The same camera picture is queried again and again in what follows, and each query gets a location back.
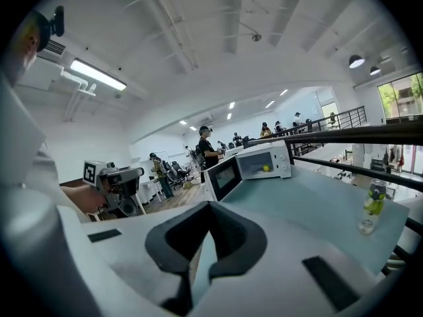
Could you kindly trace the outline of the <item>white air conditioner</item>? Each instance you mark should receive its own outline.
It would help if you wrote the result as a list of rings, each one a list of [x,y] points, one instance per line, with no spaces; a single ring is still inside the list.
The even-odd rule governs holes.
[[[65,45],[54,40],[49,40],[46,47],[37,53],[38,57],[54,63],[60,63],[65,53]]]

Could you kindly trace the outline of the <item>white microwave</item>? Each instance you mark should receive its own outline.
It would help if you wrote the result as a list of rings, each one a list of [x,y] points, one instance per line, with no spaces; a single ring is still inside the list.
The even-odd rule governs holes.
[[[263,171],[268,165],[270,170]],[[290,178],[289,151],[283,140],[248,147],[205,171],[205,181],[214,201],[221,201],[241,182],[264,178]]]

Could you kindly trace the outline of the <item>long ceiling fluorescent light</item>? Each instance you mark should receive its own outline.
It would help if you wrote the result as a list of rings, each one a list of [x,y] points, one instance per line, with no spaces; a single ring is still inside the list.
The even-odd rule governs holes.
[[[80,74],[86,75],[94,80],[100,81],[116,90],[123,91],[126,89],[127,84],[121,80],[113,77],[112,75],[106,74],[105,72],[81,61],[80,59],[74,59],[70,65],[70,69]]]

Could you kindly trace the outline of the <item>large glass window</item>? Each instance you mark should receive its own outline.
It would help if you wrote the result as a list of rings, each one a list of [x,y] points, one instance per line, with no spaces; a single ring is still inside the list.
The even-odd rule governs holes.
[[[423,72],[378,86],[385,118],[423,116]]]

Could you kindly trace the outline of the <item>white ceiling pipes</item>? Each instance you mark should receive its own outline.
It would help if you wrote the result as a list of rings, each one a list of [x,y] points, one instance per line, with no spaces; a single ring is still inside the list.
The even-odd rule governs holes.
[[[76,89],[73,91],[72,97],[68,102],[63,119],[64,122],[72,122],[84,101],[96,96],[96,83],[89,85],[86,80],[64,70],[61,71],[60,75],[64,79],[77,83]]]

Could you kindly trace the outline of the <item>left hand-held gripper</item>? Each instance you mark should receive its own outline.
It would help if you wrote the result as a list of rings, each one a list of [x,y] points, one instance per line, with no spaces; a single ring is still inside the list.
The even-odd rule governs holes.
[[[143,175],[142,167],[118,168],[113,162],[85,160],[82,180],[95,188],[105,200],[96,215],[103,217],[107,213],[124,218],[144,214],[138,196],[139,179]]]

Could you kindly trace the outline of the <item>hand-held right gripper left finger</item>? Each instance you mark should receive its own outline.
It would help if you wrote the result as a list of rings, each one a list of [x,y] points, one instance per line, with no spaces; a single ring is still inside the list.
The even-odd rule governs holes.
[[[212,298],[198,302],[191,265],[207,260],[209,202],[129,219],[87,223],[101,271],[101,317],[212,317]]]

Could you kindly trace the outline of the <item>clear water bottle green label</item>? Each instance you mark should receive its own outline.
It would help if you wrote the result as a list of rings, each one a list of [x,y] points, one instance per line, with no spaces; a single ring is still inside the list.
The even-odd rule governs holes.
[[[375,178],[371,180],[364,201],[362,216],[358,221],[358,230],[362,234],[368,235],[375,230],[384,208],[386,190],[386,181]]]

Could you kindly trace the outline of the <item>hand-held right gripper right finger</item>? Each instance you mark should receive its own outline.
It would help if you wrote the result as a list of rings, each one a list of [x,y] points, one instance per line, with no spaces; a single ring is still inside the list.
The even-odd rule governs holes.
[[[214,279],[194,317],[357,317],[381,301],[391,281],[379,281],[370,270],[330,242],[299,224],[225,205],[261,226],[266,233],[264,255],[246,274]],[[358,295],[358,300],[336,311],[302,261],[319,256]]]

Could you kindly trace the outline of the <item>black metal railing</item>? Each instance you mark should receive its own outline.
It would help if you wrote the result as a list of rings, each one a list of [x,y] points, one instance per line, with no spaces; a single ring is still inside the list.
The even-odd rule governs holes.
[[[336,131],[297,134],[283,137],[288,146],[293,176],[288,180],[251,180],[247,183],[246,201],[252,209],[290,219],[325,237],[343,252],[374,272],[388,276],[404,267],[414,255],[399,246],[404,229],[422,238],[423,224],[411,219],[409,209],[386,200],[377,226],[372,230],[358,222],[362,216],[367,190],[346,184],[300,166],[301,162],[327,166],[366,176],[378,182],[423,192],[423,182],[364,167],[330,162],[321,157],[297,156],[295,146],[330,144],[423,143],[423,123],[368,125]]]

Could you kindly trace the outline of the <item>person's left forearm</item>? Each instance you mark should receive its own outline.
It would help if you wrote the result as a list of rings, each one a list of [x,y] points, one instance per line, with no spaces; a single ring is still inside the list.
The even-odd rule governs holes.
[[[76,188],[61,186],[61,190],[83,213],[95,213],[106,203],[105,197],[90,185]]]

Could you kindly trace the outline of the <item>black office chair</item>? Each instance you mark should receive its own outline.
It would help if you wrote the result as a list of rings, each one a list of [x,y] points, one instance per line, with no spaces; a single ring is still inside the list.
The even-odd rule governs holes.
[[[173,188],[183,186],[191,177],[189,168],[182,168],[177,161],[171,164],[171,184]]]

